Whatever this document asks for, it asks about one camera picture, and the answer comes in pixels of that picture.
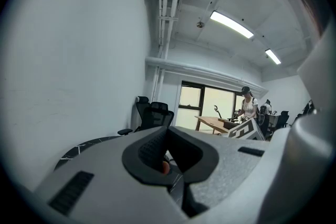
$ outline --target woman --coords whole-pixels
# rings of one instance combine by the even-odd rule
[[[242,110],[237,116],[245,114],[245,116],[249,119],[255,119],[257,122],[258,100],[253,97],[249,87],[245,86],[241,90],[241,94],[245,97],[245,99],[241,103]]]

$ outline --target white shirt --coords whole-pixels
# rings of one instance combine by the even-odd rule
[[[271,115],[271,113],[269,112],[272,111],[272,107],[268,103],[265,103],[263,105],[266,107],[266,114]]]
[[[258,106],[258,100],[256,98],[254,98],[254,101],[252,102],[253,98],[251,98],[251,100],[249,102],[246,102],[246,99],[244,99],[241,102],[241,106],[243,107],[244,111],[245,111],[245,116],[250,117],[253,113],[253,106],[256,105]]]

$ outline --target black grille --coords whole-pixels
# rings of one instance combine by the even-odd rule
[[[93,177],[94,174],[78,172],[51,200],[49,205],[61,214],[68,215]]]

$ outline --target black vent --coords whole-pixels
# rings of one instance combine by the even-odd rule
[[[51,200],[49,205],[61,214],[68,215],[93,177],[94,174],[78,172]]]
[[[265,151],[262,150],[257,150],[256,148],[250,148],[250,147],[245,147],[242,146],[241,148],[238,149],[239,152],[244,152],[246,154],[250,155],[255,155],[258,157],[262,157]]]

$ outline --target chair armrest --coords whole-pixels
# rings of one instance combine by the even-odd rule
[[[127,135],[127,134],[129,134],[131,132],[133,132],[132,129],[123,129],[123,130],[118,131],[118,134],[120,134],[120,135]]]

